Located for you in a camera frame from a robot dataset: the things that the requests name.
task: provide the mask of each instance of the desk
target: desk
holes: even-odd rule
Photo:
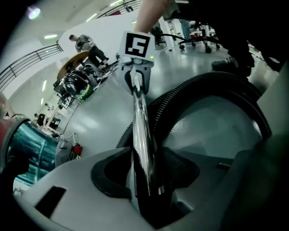
[[[70,72],[75,70],[79,66],[79,64],[83,63],[83,61],[88,57],[88,55],[89,55],[88,51],[82,51],[76,54],[75,56],[71,57],[60,68],[58,75],[57,75],[57,81],[60,81],[63,79],[63,77],[68,73],[67,72],[68,69],[70,69]]]

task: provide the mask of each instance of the teal cylinder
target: teal cylinder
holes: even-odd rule
[[[21,124],[10,140],[7,154],[21,150],[29,158],[29,170],[16,180],[30,186],[55,169],[57,144],[57,140],[47,136],[30,122]]]

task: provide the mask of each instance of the white wall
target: white wall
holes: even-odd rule
[[[57,71],[62,66],[61,60],[67,60],[65,52],[53,55],[47,59],[44,59],[36,64],[34,64],[32,67],[28,68],[24,72],[22,72],[19,76],[17,76],[10,84],[3,90],[3,94],[6,96],[7,99],[10,99],[15,92],[17,92],[18,89],[21,89],[22,86],[24,86],[28,81],[30,81],[30,78],[35,75],[37,72],[41,71],[48,65],[52,63],[58,63],[57,64]],[[54,82],[57,78],[57,73],[54,73]]]
[[[69,41],[69,35],[89,35],[93,38],[98,48],[110,59],[109,63],[112,63],[116,61],[116,53],[119,51],[123,32],[134,29],[135,24],[132,24],[132,22],[137,19],[138,12],[138,10],[134,10],[123,15],[98,18],[80,24],[64,32],[59,39],[59,44],[67,55],[71,57],[75,55],[77,51],[75,49],[75,43]]]
[[[45,103],[48,103],[50,107],[54,106],[54,110],[56,110],[58,108],[58,100],[59,99],[60,98],[57,96],[57,93],[55,92],[55,93],[53,93],[53,95],[51,95],[51,97],[48,100],[46,100]],[[46,106],[44,106],[45,103],[43,103],[42,109],[39,112],[37,112],[37,113],[38,114],[42,113],[42,114],[45,114],[48,117],[51,117],[53,112],[54,112],[54,110],[53,111],[52,110],[49,111],[48,108]]]
[[[56,62],[48,65],[31,76],[29,81],[10,97],[9,102],[15,113],[24,114],[30,119],[34,118],[34,113],[38,113],[54,93],[53,83],[56,81],[58,69]],[[44,80],[47,80],[47,83],[42,92]]]
[[[0,72],[17,59],[41,48],[43,45],[38,39],[20,39],[8,42],[0,56]]]

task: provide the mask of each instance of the black cable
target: black cable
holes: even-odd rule
[[[180,115],[192,102],[210,95],[220,96],[235,103],[258,124],[263,139],[271,136],[267,121],[256,103],[261,92],[246,79],[236,75],[210,72],[188,79],[148,105],[149,126],[157,145],[162,145]],[[131,123],[118,142],[117,148],[132,144]]]
[[[71,117],[73,116],[74,112],[76,111],[76,109],[78,108],[78,106],[79,106],[80,104],[81,104],[81,103],[79,103],[79,104],[76,106],[76,108],[74,109],[74,111],[72,112],[70,118],[69,118],[68,121],[67,121],[67,124],[66,124],[65,128],[63,129],[63,133],[61,133],[60,135],[63,135],[63,134],[64,134],[64,132],[65,132],[65,130],[66,130],[66,128],[67,128],[67,125],[69,124],[69,121],[70,121]]]

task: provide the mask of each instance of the ceiling light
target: ceiling light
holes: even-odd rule
[[[97,15],[97,14],[91,15],[90,18],[86,20],[86,22],[88,22],[89,20],[93,19],[96,15]]]
[[[188,4],[189,1],[185,1],[185,0],[175,0],[176,3],[183,3],[183,4]]]
[[[43,82],[43,85],[42,85],[42,91],[44,91],[44,90],[45,90],[45,87],[46,87],[46,82],[47,82],[47,80],[44,80],[44,82]]]
[[[37,16],[40,14],[40,9],[35,7],[35,8],[31,8],[28,7],[28,17],[30,19],[35,19],[37,18]]]
[[[114,6],[114,5],[116,5],[116,4],[120,3],[120,2],[122,2],[122,0],[118,0],[118,1],[116,1],[116,2],[113,2],[113,3],[111,3],[109,6]]]
[[[57,37],[57,34],[51,34],[51,35],[44,36],[44,39],[55,38],[55,37]]]

